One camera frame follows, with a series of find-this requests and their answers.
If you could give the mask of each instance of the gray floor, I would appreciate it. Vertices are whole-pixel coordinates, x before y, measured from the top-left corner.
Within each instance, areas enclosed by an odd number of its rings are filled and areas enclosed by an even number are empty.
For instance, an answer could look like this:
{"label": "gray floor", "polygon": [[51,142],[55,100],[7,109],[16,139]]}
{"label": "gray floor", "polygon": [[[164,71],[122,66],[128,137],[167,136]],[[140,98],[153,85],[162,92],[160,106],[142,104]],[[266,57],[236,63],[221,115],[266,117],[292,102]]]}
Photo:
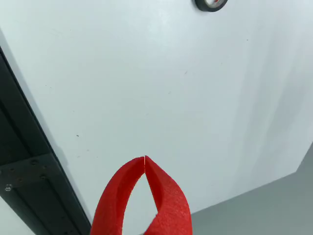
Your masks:
{"label": "gray floor", "polygon": [[298,171],[192,214],[194,235],[312,235],[313,147]]}

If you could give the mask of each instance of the black round object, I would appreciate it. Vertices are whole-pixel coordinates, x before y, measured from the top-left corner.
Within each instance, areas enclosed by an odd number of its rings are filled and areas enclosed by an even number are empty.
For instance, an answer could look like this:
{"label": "black round object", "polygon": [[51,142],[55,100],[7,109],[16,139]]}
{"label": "black round object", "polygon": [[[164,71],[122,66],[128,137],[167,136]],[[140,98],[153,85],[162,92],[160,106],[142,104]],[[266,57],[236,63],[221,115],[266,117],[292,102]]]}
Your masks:
{"label": "black round object", "polygon": [[228,0],[215,0],[213,3],[208,3],[207,0],[195,0],[195,3],[201,11],[218,11],[225,6]]}

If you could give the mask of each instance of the black metal frame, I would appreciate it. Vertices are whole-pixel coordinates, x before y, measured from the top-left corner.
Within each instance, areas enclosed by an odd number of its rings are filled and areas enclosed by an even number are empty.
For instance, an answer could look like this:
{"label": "black metal frame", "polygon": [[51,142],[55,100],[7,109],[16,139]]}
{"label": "black metal frame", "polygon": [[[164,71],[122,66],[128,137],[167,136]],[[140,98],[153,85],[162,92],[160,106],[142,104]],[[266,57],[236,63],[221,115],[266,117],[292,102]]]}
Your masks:
{"label": "black metal frame", "polygon": [[1,48],[0,196],[37,235],[89,234],[90,222]]}

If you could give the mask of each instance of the white panel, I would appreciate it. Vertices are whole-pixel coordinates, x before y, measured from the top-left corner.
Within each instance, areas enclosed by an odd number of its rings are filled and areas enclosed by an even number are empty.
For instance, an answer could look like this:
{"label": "white panel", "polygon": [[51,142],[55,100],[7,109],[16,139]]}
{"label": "white panel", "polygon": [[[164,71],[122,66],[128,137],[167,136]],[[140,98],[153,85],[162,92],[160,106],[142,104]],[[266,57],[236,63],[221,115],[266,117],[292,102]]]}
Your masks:
{"label": "white panel", "polygon": [[[313,140],[310,0],[0,6],[1,46],[90,219],[134,157],[157,162],[196,212],[296,171]],[[124,234],[156,213],[147,183],[134,195]]]}

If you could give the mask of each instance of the white wall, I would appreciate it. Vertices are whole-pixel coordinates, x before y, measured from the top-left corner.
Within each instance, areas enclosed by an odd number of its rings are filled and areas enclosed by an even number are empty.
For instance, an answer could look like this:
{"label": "white wall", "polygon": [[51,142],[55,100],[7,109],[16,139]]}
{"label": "white wall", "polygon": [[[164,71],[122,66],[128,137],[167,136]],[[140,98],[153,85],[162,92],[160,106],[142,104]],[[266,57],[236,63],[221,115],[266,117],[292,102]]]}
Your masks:
{"label": "white wall", "polygon": [[[197,212],[298,168],[313,140],[312,12],[311,0],[216,13],[191,0],[0,0],[0,43],[90,220],[116,170],[145,154]],[[133,195],[145,213],[126,234],[156,213],[148,184]]]}
{"label": "white wall", "polygon": [[298,171],[192,215],[194,235],[311,235],[313,147]]}

